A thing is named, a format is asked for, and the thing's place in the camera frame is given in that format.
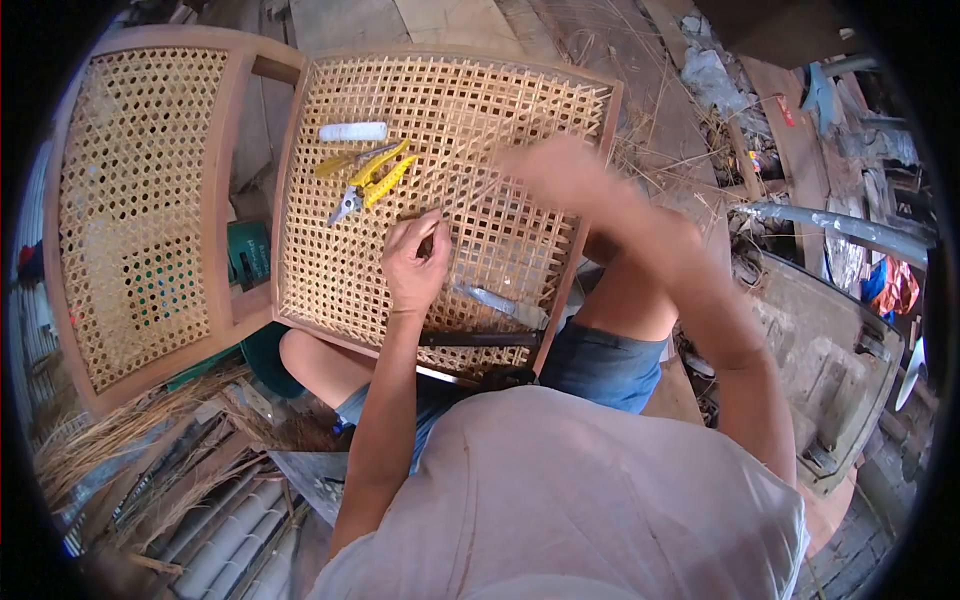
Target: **cane weave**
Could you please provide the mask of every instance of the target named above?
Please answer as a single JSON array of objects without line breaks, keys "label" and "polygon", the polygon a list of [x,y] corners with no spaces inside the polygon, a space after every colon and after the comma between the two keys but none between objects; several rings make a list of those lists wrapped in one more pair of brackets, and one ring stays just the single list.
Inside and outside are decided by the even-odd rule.
[{"label": "cane weave", "polygon": [[227,52],[94,58],[60,176],[60,264],[93,389],[209,335],[204,143]]},{"label": "cane weave", "polygon": [[[555,132],[598,141],[610,96],[609,85],[563,72],[440,54],[312,61],[285,174],[279,314],[379,348],[391,307],[379,265],[384,234],[397,221],[442,206],[454,251],[424,327],[525,330],[449,283],[478,285],[550,310],[578,222],[533,206],[523,186],[501,177],[496,156]],[[322,143],[318,129],[358,121],[386,121],[389,138],[381,143],[410,140],[397,161],[420,158],[371,209],[331,228],[326,219],[356,169],[318,180],[314,167],[381,143]],[[420,348],[418,359],[432,369],[477,378],[489,367],[523,365],[529,355],[529,348]]]}]

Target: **pliers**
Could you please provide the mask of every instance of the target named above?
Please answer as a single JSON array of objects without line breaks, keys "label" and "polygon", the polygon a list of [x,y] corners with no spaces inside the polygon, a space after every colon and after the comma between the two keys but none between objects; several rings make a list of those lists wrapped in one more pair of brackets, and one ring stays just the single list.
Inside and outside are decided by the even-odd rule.
[{"label": "pliers", "polygon": [[393,189],[400,181],[400,178],[403,177],[403,174],[406,173],[407,169],[410,168],[410,165],[412,165],[419,156],[413,155],[404,158],[397,166],[390,170],[390,173],[377,183],[372,182],[373,175],[389,160],[406,150],[409,145],[410,140],[404,139],[391,151],[372,158],[356,175],[351,177],[347,182],[347,191],[344,193],[344,198],[340,201],[340,205],[337,206],[337,209],[330,215],[330,218],[326,220],[327,226],[332,227],[336,222],[354,210],[360,210],[361,201],[363,201],[362,206],[364,208],[370,208],[373,206],[373,203],[383,198],[387,192]]}]

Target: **pink shirt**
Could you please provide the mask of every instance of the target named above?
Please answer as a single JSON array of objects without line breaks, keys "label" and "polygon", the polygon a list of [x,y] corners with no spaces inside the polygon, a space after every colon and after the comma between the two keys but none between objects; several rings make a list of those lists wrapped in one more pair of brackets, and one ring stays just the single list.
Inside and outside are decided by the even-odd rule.
[{"label": "pink shirt", "polygon": [[440,418],[310,597],[787,598],[806,544],[802,497],[725,435],[523,386]]}]

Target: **wooden frame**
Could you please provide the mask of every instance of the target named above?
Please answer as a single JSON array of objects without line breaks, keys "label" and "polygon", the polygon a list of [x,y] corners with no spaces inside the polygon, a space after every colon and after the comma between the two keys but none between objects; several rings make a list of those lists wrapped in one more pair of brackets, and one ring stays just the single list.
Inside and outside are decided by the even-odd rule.
[{"label": "wooden frame", "polygon": [[123,376],[97,394],[81,356],[71,323],[60,263],[60,173],[70,118],[84,79],[81,71],[64,95],[56,115],[53,152],[47,166],[44,198],[43,251],[47,294],[60,347],[85,408],[101,417],[127,400],[162,383],[219,351],[229,348],[270,322],[269,283],[237,298],[230,297],[227,275],[227,214],[230,162],[239,127],[244,89],[251,74],[296,85],[305,64],[302,53],[269,39],[232,30],[179,25],[155,25],[122,30],[101,40],[84,62],[127,50],[162,47],[215,49],[228,52],[227,63],[210,114],[204,144],[206,163],[201,196],[205,300],[210,333],[175,349],[139,370]]},{"label": "wooden frame", "polygon": [[[383,46],[375,48],[365,48],[361,51],[355,49],[339,49],[331,52],[322,53],[316,56],[311,56],[310,59],[324,59],[324,58],[334,58],[340,57],[343,55],[350,55],[352,57],[362,57],[370,55],[382,55],[389,53],[409,53],[411,49],[416,49],[424,53],[443,53],[446,56],[451,58],[466,58],[473,60],[495,60],[495,61],[507,61],[507,62],[517,62],[517,57],[512,56],[507,53],[498,53],[496,51],[488,49],[479,49],[469,46],[457,46],[457,45],[436,45],[436,44],[406,44],[406,45],[393,45],[393,46]],[[603,123],[603,132],[600,138],[600,144],[598,152],[600,156],[603,156],[604,159],[609,160],[609,157],[612,152],[613,139],[616,131],[616,119],[620,110],[620,103],[623,97],[623,83],[616,79],[606,78],[600,76],[591,71],[581,69],[578,67],[572,67],[568,64],[551,62],[544,60],[531,60],[524,58],[523,64],[532,66],[543,70],[547,74],[561,74],[567,77],[582,78],[596,82],[598,84],[609,85],[612,89],[612,94],[610,98],[610,104],[606,111],[606,119]],[[299,130],[300,123],[300,113],[302,111],[303,105],[303,94],[306,88],[306,80],[309,74],[309,65],[305,65],[300,72],[300,80],[297,83],[297,89],[294,95],[294,109],[290,112],[290,120],[287,125],[287,132],[284,137],[283,151],[280,156],[280,163],[278,168],[278,177],[276,182],[276,193],[274,201],[274,223],[273,223],[273,232],[272,232],[272,245],[271,245],[271,273],[275,276],[271,279],[271,292],[273,299],[274,321],[286,324],[295,329],[301,329],[307,331],[311,335],[334,344],[336,346],[352,350],[354,352],[376,358],[379,355],[378,348],[371,346],[370,344],[358,342],[356,340],[350,339],[349,337],[336,333],[331,330],[327,330],[313,324],[308,324],[301,322],[297,319],[291,319],[280,315],[280,291],[279,291],[279,274],[281,265],[279,264],[280,260],[280,236],[283,232],[283,224],[285,222],[285,209],[286,202],[286,185],[287,185],[287,172],[290,162],[290,153],[294,146],[295,135]],[[581,219],[578,222],[578,225],[575,229],[575,236],[573,239],[573,245],[570,249],[569,258],[566,266],[564,267],[563,274],[561,276],[561,281],[557,288],[557,294],[553,300],[553,303],[548,311],[550,315],[550,321],[547,325],[547,328],[544,331],[543,343],[536,349],[535,352],[531,354],[531,360],[528,363],[530,368],[533,369],[536,373],[540,372],[540,369],[543,366],[543,362],[546,359],[547,351],[550,349],[550,345],[553,341],[553,337],[557,332],[557,329],[560,326],[560,318],[563,313],[563,307],[566,303],[566,298],[569,294],[570,286],[573,283],[573,278],[576,275],[577,265],[579,263],[579,258],[583,252],[584,245],[587,242],[587,236],[589,232],[589,222]],[[441,372],[434,369],[430,369],[423,365],[417,366],[417,371],[423,374],[436,377],[445,381],[450,381],[454,383],[459,383],[462,385],[476,385],[476,382],[464,379],[455,375],[452,375],[448,372]]]}]

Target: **denim shorts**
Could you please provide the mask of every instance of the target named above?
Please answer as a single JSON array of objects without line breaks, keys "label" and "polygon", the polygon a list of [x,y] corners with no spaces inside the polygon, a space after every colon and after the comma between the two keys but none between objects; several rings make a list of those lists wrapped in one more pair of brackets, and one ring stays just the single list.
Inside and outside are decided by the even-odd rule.
[{"label": "denim shorts", "polygon": [[[660,381],[660,356],[665,347],[666,340],[641,342],[567,319],[550,346],[539,384],[638,415]],[[354,392],[337,408],[337,414],[347,422],[359,422],[369,388],[367,384]],[[417,469],[433,424],[474,392],[428,375],[417,375],[417,436],[411,473]]]}]

